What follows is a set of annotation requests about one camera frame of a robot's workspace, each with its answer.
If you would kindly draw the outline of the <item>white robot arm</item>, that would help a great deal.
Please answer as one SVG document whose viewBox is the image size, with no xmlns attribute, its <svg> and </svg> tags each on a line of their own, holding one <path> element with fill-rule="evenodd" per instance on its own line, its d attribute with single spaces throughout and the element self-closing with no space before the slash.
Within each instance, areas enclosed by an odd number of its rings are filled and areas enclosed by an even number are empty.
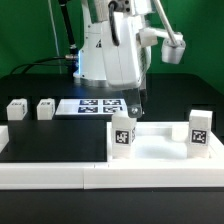
<svg viewBox="0 0 224 224">
<path fill-rule="evenodd" d="M 130 118 L 140 118 L 147 99 L 146 73 L 151 47 L 140 40 L 150 0 L 88 0 L 91 21 L 101 25 L 106 80 L 121 91 Z"/>
</svg>

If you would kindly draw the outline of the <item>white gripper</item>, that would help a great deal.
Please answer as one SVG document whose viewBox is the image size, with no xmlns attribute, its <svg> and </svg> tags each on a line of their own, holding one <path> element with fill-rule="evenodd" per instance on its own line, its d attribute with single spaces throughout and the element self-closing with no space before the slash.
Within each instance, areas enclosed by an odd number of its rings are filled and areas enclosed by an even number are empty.
<svg viewBox="0 0 224 224">
<path fill-rule="evenodd" d="M 118 46 L 113 44 L 109 22 L 103 22 L 101 27 L 106 79 L 112 89 L 130 89 L 125 99 L 128 116 L 141 118 L 143 95 L 138 87 L 151 64 L 151 48 L 142 48 L 137 40 L 139 30 L 143 28 L 141 16 L 125 17 L 123 13 L 115 12 L 114 19 Z"/>
</svg>

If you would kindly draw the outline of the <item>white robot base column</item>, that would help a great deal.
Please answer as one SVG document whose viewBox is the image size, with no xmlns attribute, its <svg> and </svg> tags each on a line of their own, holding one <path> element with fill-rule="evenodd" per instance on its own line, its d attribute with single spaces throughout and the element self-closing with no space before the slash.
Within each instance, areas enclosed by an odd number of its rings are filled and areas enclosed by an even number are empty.
<svg viewBox="0 0 224 224">
<path fill-rule="evenodd" d="M 77 84 L 105 88 L 108 86 L 102 56 L 101 24 L 93 23 L 88 0 L 81 0 L 84 19 L 84 45 L 79 50 L 78 70 L 73 73 Z"/>
</svg>

